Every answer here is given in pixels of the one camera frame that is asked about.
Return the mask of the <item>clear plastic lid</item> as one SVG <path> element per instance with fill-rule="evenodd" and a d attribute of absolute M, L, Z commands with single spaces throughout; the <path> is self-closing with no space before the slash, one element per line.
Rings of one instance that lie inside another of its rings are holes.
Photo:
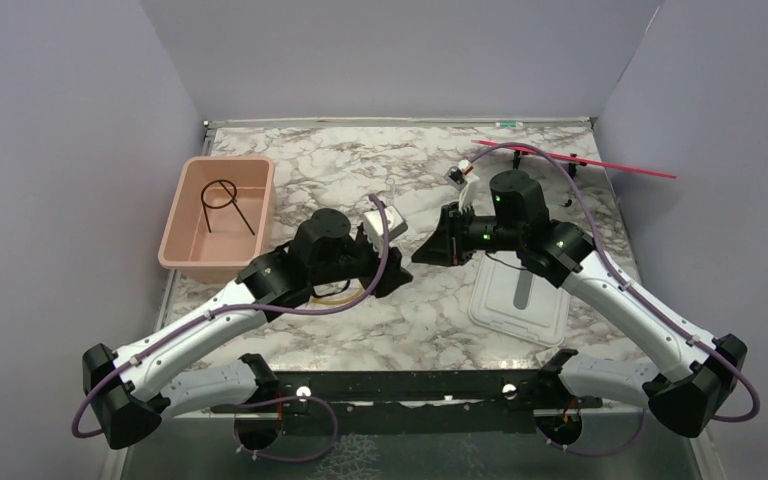
<path fill-rule="evenodd" d="M 468 306 L 471 321 L 520 340 L 555 347 L 565 338 L 571 296 L 521 266 L 513 252 L 481 258 Z"/>

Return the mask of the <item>black wire ring stand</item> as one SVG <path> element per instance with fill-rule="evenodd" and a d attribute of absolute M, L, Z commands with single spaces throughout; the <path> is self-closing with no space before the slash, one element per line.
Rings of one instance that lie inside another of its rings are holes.
<path fill-rule="evenodd" d="M 215 203 L 210 203 L 208 201 L 207 194 L 213 187 L 220 188 L 226 194 L 227 199 L 223 203 L 215 204 Z M 252 236 L 256 235 L 256 231 L 254 230 L 252 224 L 249 222 L 246 215 L 243 213 L 241 207 L 238 204 L 238 200 L 237 200 L 238 192 L 239 190 L 237 185 L 228 179 L 216 179 L 204 185 L 204 187 L 200 192 L 200 203 L 201 203 L 201 208 L 202 208 L 202 212 L 205 219 L 205 227 L 208 233 L 213 232 L 211 218 L 208 211 L 221 210 L 226 207 L 232 206 L 233 209 L 237 212 L 238 216 L 242 220 L 247 230 L 249 231 L 249 233 Z"/>

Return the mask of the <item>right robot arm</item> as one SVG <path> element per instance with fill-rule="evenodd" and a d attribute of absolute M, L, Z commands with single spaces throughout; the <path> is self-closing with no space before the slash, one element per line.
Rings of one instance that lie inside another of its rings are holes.
<path fill-rule="evenodd" d="M 593 237 L 549 216 L 539 182 L 507 170 L 489 182 L 494 215 L 457 202 L 413 254 L 418 264 L 455 267 L 478 251 L 513 252 L 522 267 L 594 308 L 648 356 L 646 363 L 557 354 L 537 380 L 539 398 L 560 407 L 599 397 L 645 408 L 666 428 L 696 438 L 734 391 L 748 353 L 733 334 L 716 337 L 623 276 Z"/>

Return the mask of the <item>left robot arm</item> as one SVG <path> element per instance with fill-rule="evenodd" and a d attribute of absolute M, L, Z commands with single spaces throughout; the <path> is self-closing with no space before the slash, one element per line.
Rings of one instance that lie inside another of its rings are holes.
<path fill-rule="evenodd" d="M 294 237 L 262 254 L 218 293 L 148 337 L 82 355 L 85 398 L 72 420 L 77 438 L 101 435 L 114 450 L 151 435 L 163 421 L 207 407 L 266 408 L 277 379 L 258 355 L 202 372 L 191 365 L 230 340 L 283 314 L 331 315 L 411 282 L 393 241 L 408 229 L 393 206 L 364 214 L 357 228 L 323 208 Z"/>

